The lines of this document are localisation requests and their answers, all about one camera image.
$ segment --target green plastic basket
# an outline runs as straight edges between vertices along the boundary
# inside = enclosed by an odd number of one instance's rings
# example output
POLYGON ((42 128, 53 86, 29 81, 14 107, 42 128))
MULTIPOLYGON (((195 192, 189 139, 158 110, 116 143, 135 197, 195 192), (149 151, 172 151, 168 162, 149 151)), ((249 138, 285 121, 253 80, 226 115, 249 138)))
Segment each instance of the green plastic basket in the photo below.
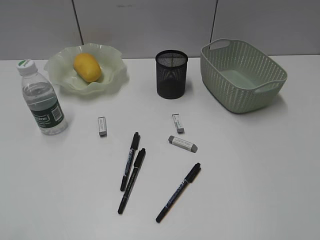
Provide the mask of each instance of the green plastic basket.
POLYGON ((229 39, 218 39, 202 48, 201 75, 212 95, 237 114, 270 104, 288 77, 254 46, 229 39))

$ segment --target water bottle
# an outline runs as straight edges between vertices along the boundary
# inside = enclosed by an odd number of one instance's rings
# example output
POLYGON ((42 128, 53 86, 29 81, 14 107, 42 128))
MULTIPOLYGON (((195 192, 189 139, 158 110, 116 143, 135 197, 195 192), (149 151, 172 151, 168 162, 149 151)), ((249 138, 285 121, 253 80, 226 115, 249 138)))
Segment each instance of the water bottle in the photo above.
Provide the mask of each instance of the water bottle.
POLYGON ((52 84, 40 73, 33 60, 20 61, 22 94, 42 133, 55 135, 68 126, 52 84))

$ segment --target mesh cup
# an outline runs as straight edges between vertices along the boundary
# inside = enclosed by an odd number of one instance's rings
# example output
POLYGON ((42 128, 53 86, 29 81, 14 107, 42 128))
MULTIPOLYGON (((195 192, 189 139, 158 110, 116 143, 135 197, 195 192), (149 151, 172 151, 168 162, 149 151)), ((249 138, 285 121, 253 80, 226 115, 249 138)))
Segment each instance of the mesh cup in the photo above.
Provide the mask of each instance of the mesh cup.
POLYGON ((182 51, 166 50, 156 57, 156 91, 165 99, 177 99, 185 93, 188 56, 182 51))

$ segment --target yellow fruit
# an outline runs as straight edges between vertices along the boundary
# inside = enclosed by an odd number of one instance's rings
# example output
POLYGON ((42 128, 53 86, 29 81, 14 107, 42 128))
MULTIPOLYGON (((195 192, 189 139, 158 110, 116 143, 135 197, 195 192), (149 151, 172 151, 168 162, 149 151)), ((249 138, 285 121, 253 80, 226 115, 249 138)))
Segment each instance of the yellow fruit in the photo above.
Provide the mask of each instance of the yellow fruit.
POLYGON ((80 53, 74 58, 74 70, 88 83, 97 81, 101 76, 99 63, 89 53, 80 53))

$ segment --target wavy-edged bowl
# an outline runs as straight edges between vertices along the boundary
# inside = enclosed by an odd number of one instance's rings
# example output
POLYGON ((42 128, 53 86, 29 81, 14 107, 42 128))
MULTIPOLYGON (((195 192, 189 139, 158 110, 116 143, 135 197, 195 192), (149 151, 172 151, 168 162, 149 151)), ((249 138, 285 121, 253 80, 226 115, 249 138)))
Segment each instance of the wavy-edged bowl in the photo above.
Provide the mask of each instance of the wavy-edged bowl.
POLYGON ((121 52, 112 46, 95 43, 66 47, 48 60, 44 70, 48 72, 53 84, 61 85, 71 93, 89 95, 106 90, 108 85, 117 79, 117 75, 126 68, 121 55, 121 52), (80 53, 92 54, 99 63, 102 75, 97 81, 88 83, 74 70, 74 59, 80 53))

